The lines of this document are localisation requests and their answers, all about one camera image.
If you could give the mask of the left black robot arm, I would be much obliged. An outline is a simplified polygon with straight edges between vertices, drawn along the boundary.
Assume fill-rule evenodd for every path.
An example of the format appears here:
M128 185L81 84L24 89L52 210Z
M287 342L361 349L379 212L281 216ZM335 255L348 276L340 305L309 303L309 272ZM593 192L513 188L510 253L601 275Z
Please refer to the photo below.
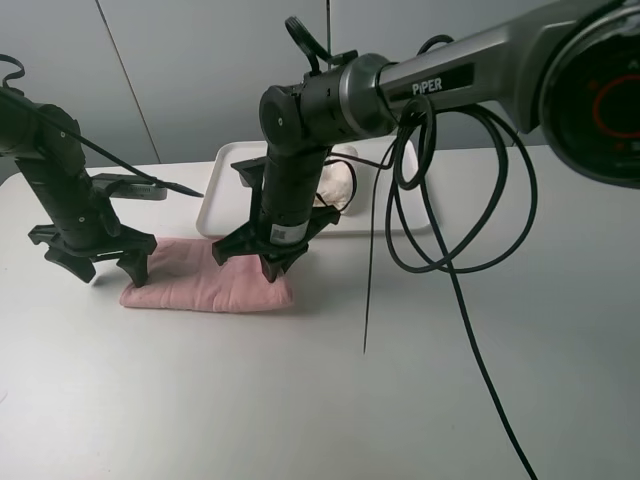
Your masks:
M33 103L11 87L10 80L25 75L24 66L8 55L1 60L17 68L1 84L1 155L15 160L51 220L33 227L29 239L47 245L44 258L85 283L96 275L96 262L114 260L134 286L143 286L156 239L122 225L111 199L139 199L152 183L137 175L90 176L79 123L63 109Z

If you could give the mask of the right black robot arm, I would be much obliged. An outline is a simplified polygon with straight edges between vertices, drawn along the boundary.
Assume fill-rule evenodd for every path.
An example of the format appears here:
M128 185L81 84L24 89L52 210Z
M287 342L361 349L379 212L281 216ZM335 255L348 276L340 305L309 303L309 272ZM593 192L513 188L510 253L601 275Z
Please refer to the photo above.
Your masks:
M339 220L314 203L330 150L416 120L499 103L522 132L540 129L575 172L639 185L639 5L557 1L457 41L439 38L393 63L378 54L325 52L296 18L286 22L311 69L271 86L259 120L266 154L235 169L252 191L248 221L216 241L216 262L256 255L274 279Z

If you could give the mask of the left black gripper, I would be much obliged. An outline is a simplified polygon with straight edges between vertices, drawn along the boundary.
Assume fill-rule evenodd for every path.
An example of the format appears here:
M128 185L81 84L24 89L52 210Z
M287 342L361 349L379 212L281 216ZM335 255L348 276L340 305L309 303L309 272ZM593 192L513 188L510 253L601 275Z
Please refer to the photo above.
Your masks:
M116 265L136 288L146 284L147 259L157 246L156 239L123 225L111 204L113 194L144 185L144 180L122 174L92 177L85 169L69 174L44 160L19 159L17 166L50 219L28 233L32 243L55 248L45 253L48 262L89 283L95 277L89 258L123 252Z

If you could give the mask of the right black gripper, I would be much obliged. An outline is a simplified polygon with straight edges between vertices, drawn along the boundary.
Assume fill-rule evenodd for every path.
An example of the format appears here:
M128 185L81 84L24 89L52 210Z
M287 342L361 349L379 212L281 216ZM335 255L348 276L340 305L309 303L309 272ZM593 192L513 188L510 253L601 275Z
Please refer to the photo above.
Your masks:
M250 188L249 219L212 244L219 266L259 255L263 276L273 283L308 251L311 239L339 222L335 207L313 206L328 153L326 147L291 155L267 150L262 188Z

